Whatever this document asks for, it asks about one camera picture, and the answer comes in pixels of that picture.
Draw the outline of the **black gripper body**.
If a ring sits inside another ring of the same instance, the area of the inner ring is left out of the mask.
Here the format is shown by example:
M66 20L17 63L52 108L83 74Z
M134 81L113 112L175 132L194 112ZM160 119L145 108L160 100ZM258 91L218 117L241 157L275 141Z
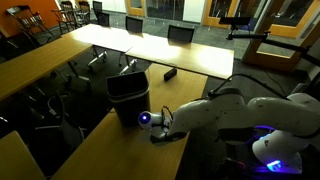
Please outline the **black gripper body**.
M151 133L150 141L153 144L171 143L183 139L186 136L185 132L178 132L172 135L163 131L155 131Z

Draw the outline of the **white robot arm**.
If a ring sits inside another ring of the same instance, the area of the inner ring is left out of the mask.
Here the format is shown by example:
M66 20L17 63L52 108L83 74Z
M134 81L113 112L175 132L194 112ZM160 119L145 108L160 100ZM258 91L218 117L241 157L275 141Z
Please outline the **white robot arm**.
M237 88L227 87L186 103L172 114L143 111L138 116L142 129L153 143L166 144L184 138L193 129L213 123L222 141L247 142L256 127L273 131L252 144L254 156L275 173L300 174L300 152L320 147L320 102L307 93L285 98L255 97L245 102Z

